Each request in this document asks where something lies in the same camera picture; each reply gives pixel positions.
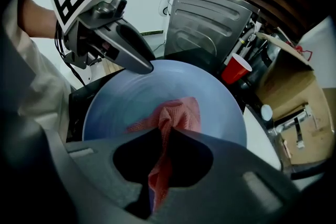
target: white round cap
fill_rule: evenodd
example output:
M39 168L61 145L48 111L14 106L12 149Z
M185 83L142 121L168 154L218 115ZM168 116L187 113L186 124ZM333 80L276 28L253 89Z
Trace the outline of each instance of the white round cap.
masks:
M272 119L272 116L273 116L273 110L272 110L272 108L269 105L264 104L261 107L261 117L265 121L269 121L270 119Z

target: person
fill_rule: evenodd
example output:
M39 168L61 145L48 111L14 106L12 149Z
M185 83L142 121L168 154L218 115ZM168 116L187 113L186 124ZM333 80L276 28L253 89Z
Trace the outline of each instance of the person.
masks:
M54 38L56 15L32 0L12 0L3 14L3 25L16 50L35 78L18 113L33 118L45 130L55 130L65 143L68 133L70 84L42 55L31 37Z

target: blue plate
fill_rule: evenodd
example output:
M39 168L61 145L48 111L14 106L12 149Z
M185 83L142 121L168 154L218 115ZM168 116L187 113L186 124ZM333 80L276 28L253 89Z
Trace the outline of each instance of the blue plate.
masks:
M148 117L161 103L194 97L200 107L203 134L246 146L243 115L221 82L184 62L152 63L150 74L123 70L100 89L86 115L83 140L123 135L129 125Z

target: cardboard flap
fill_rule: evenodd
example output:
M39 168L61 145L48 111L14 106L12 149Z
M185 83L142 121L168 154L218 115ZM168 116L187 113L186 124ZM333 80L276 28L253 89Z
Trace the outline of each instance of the cardboard flap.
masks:
M308 61L305 60L305 58L300 53L298 53L296 50L294 50L292 47L290 47L288 44L286 44L282 40L277 39L275 37L271 37L271 36L263 34L263 33L259 33L259 32L257 32L256 35L257 35L258 38L266 39L269 42L271 42L272 44L281 48L282 50L284 50L284 51L288 52L289 54L293 55L296 59L298 59L299 61L304 63L310 70L313 70L311 68L311 66L309 65Z

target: pink towel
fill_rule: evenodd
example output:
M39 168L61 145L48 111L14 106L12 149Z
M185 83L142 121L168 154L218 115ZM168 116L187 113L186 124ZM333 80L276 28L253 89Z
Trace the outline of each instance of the pink towel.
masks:
M159 127L162 135L162 154L148 175L148 184L155 193L155 211L168 192L169 179L172 175L172 165L166 156L171 127L194 132L201 131L201 117L196 99L185 97L165 102L159 105L151 116L128 127L127 132L137 132L153 127Z

